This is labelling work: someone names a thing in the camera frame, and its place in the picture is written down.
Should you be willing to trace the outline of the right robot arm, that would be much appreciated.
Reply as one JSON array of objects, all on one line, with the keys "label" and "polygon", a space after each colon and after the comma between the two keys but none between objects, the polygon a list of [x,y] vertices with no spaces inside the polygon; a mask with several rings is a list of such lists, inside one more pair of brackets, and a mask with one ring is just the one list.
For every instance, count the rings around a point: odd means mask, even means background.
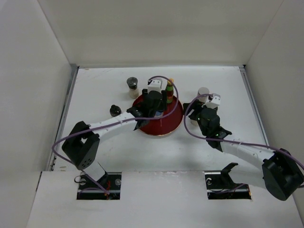
[{"label": "right robot arm", "polygon": [[226,188],[235,184],[250,184],[263,189],[276,199],[285,201],[304,186],[303,167],[289,151],[267,145],[235,140],[232,132],[220,125],[217,109],[209,108],[198,99],[184,103],[184,116],[196,121],[201,139],[220,152],[234,155],[257,168],[250,172],[232,162],[221,170],[220,182]]}]

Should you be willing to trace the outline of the sauce bottle yellow cap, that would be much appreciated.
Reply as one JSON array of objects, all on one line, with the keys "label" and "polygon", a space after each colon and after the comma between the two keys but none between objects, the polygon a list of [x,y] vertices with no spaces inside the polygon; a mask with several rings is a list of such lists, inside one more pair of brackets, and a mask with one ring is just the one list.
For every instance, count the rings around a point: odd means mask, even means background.
[{"label": "sauce bottle yellow cap", "polygon": [[173,83],[174,79],[170,78],[167,81],[167,86],[166,86],[166,94],[167,94],[167,104],[170,104],[173,102],[173,96],[174,96],[174,87]]}]

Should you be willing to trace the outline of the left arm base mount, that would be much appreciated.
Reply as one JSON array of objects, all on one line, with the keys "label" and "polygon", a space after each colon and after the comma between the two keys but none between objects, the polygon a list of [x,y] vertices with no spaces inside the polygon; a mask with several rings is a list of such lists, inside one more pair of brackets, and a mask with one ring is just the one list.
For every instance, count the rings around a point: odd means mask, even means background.
[{"label": "left arm base mount", "polygon": [[108,192],[104,192],[84,173],[74,178],[74,183],[78,184],[77,200],[119,200],[121,196],[122,173],[110,172],[98,183]]}]

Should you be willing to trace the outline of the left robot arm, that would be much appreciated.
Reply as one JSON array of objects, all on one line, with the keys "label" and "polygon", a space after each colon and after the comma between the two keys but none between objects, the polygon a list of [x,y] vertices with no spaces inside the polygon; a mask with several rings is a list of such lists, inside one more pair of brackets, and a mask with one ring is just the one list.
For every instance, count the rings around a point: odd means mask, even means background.
[{"label": "left robot arm", "polygon": [[99,162],[95,161],[99,144],[121,133],[143,128],[149,123],[148,118],[167,108],[164,90],[148,92],[144,89],[142,97],[141,102],[106,121],[95,124],[78,122],[69,135],[85,132],[64,141],[63,152],[78,170],[85,171],[91,177],[90,183],[95,189],[104,188],[108,176]]}]

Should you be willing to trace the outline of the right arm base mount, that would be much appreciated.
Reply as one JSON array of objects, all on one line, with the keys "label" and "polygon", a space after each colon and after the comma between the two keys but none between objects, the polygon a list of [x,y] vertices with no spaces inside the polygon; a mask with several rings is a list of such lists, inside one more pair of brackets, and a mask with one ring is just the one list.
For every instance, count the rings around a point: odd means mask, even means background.
[{"label": "right arm base mount", "polygon": [[234,183],[229,172],[238,164],[233,162],[220,171],[205,172],[207,197],[209,200],[250,200],[247,184]]}]

